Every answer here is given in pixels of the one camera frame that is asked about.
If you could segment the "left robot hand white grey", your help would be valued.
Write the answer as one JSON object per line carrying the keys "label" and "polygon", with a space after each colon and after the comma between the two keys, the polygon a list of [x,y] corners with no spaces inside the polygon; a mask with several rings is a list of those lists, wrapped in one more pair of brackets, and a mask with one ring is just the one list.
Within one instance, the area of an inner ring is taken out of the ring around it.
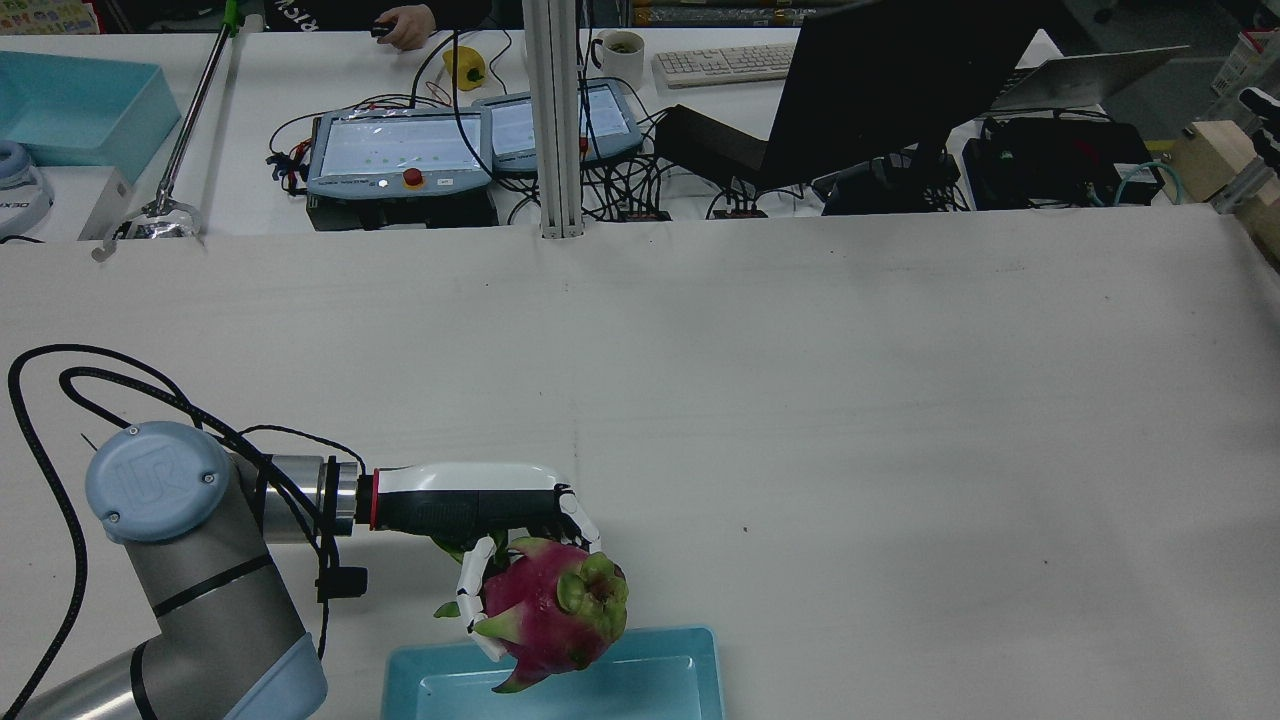
{"label": "left robot hand white grey", "polygon": [[355,520],[372,530],[426,536],[462,553],[456,600],[471,639],[493,661],[507,651],[484,639],[476,623],[489,616],[483,577],[497,556],[494,534],[527,530],[585,551],[602,534],[559,471],[525,462],[436,462],[376,469],[360,477]]}

